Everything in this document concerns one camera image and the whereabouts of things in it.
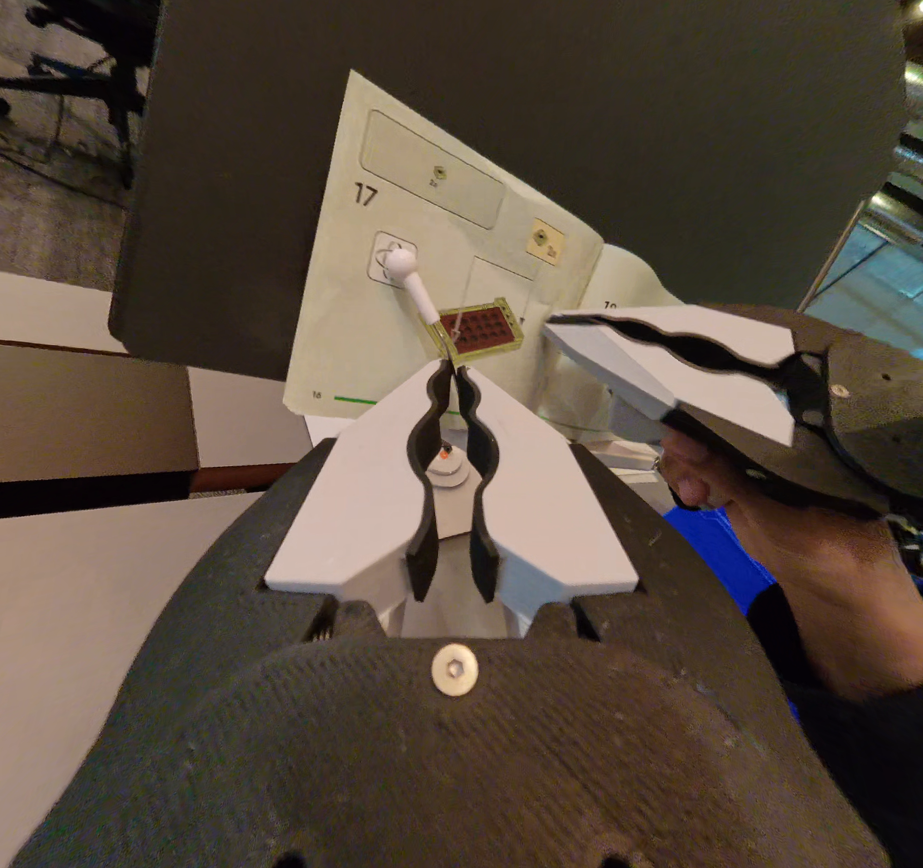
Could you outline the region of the building instruction booklet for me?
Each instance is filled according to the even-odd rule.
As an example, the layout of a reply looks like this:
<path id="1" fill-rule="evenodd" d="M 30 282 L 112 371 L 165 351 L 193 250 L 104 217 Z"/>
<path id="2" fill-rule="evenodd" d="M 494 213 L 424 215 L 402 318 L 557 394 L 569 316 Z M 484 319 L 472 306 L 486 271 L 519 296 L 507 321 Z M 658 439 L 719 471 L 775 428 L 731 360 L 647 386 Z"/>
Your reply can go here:
<path id="1" fill-rule="evenodd" d="M 524 264 L 531 255 L 554 266 L 592 271 L 591 248 L 615 247 L 575 215 L 352 71 L 299 319 L 310 283 L 352 265 L 363 272 L 374 239 L 385 234 L 429 250 L 446 264 L 461 264 L 462 256 L 486 252 L 508 264 Z M 672 302 L 612 308 L 678 303 L 663 289 Z"/>

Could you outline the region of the person's right forearm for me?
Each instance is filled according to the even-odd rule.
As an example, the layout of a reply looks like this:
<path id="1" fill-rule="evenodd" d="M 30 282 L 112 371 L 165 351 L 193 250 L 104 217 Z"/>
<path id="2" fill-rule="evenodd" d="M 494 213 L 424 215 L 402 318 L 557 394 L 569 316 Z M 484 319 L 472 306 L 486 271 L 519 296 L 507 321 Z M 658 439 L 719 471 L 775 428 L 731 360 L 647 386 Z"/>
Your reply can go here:
<path id="1" fill-rule="evenodd" d="M 747 619 L 814 752 L 897 867 L 922 865 L 922 688 L 853 702 L 809 665 L 779 585 Z"/>

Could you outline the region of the blue storage box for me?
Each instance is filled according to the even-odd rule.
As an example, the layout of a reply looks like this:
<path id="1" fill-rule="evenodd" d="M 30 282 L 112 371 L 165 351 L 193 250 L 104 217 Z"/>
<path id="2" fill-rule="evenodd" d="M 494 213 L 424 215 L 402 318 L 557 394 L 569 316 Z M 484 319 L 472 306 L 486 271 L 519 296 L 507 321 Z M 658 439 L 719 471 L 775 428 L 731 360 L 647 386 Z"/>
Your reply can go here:
<path id="1" fill-rule="evenodd" d="M 784 593 L 744 550 L 724 510 L 674 508 L 665 520 L 698 552 L 768 654 L 773 670 L 803 662 L 798 629 Z"/>

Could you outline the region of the white book stand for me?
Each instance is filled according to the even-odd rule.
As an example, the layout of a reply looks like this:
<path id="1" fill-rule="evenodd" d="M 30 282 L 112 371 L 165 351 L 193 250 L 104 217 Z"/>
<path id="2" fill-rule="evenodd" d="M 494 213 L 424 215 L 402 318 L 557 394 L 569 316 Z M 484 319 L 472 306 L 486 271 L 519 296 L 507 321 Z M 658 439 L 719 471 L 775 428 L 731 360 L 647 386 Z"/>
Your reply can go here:
<path id="1" fill-rule="evenodd" d="M 591 248 L 592 271 L 526 255 L 524 264 L 486 252 L 437 262 L 389 234 L 357 265 L 310 283 L 299 319 L 286 405 L 314 442 L 337 435 L 425 363 L 472 366 L 568 440 L 587 446 L 661 515 L 667 493 L 652 446 L 608 429 L 613 394 L 560 354 L 543 334 L 567 308 L 671 303 L 652 271 L 615 247 Z"/>

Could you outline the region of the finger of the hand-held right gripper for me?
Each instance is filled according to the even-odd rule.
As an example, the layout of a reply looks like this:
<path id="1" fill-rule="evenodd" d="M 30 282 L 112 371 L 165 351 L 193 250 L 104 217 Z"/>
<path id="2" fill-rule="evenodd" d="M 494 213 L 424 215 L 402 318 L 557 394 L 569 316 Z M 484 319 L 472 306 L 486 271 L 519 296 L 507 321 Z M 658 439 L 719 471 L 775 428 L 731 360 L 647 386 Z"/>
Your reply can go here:
<path id="1" fill-rule="evenodd" d="M 650 423 L 665 423 L 680 406 L 695 407 L 779 444 L 792 442 L 791 414 L 761 379 L 686 364 L 661 345 L 634 341 L 599 323 L 549 320 L 545 334 Z"/>
<path id="2" fill-rule="evenodd" d="M 548 328 L 611 330 L 701 368 L 775 368 L 797 352 L 787 328 L 696 305 L 560 311 Z"/>

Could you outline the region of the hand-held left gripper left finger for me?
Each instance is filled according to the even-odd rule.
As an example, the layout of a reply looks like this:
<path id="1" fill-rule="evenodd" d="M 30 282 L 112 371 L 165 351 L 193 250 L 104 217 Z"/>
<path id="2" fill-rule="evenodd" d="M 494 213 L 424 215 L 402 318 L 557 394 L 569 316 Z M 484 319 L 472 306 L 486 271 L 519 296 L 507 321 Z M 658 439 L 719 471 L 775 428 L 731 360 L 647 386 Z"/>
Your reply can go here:
<path id="1" fill-rule="evenodd" d="M 274 591 L 397 607 L 424 601 L 439 538 L 427 476 L 442 449 L 452 366 L 426 364 L 332 444 L 264 582 Z"/>

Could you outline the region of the black office chair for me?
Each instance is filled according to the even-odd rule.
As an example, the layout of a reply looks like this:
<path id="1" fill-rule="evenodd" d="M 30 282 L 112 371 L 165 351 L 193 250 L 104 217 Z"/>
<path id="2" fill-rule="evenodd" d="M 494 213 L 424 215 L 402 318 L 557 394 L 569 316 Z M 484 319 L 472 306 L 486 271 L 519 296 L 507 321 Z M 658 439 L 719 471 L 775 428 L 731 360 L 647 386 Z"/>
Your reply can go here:
<path id="1" fill-rule="evenodd" d="M 119 146 L 121 181 L 133 182 L 133 142 L 129 116 L 143 116 L 146 100 L 137 87 L 137 72 L 149 68 L 155 54 L 162 0 L 34 0 L 25 18 L 38 30 L 54 26 L 102 49 L 107 71 L 76 66 L 32 54 L 27 75 L 2 77 L 1 89 L 103 103 Z"/>

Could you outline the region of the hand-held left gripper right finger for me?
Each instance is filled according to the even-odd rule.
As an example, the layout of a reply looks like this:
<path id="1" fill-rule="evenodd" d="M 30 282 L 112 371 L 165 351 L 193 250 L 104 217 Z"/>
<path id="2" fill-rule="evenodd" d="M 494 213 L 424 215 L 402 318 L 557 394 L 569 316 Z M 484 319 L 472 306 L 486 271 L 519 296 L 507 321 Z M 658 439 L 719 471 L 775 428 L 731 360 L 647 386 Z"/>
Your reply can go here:
<path id="1" fill-rule="evenodd" d="M 569 441 L 478 370 L 458 368 L 456 389 L 480 478 L 470 558 L 484 601 L 535 616 L 550 603 L 634 591 L 639 574 Z"/>

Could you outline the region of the person's right hand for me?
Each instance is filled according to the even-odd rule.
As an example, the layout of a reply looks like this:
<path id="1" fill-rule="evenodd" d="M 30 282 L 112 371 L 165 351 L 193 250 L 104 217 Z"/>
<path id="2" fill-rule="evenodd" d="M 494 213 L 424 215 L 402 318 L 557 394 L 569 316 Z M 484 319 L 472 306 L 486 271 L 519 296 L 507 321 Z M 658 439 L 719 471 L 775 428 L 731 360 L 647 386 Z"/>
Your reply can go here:
<path id="1" fill-rule="evenodd" d="M 921 687 L 921 596 L 885 521 L 781 504 L 675 431 L 662 448 L 662 476 L 680 500 L 724 509 L 742 547 L 781 586 L 826 689 L 859 702 Z"/>

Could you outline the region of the brown wooden desk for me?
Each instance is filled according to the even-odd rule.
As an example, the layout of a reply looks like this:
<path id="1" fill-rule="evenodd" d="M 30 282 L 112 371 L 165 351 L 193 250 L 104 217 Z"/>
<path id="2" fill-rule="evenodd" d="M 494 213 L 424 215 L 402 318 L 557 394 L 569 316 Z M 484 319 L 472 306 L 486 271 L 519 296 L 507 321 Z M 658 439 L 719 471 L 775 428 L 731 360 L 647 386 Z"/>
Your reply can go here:
<path id="1" fill-rule="evenodd" d="M 2 345 L 3 519 L 264 491 L 311 446 L 280 381 Z"/>

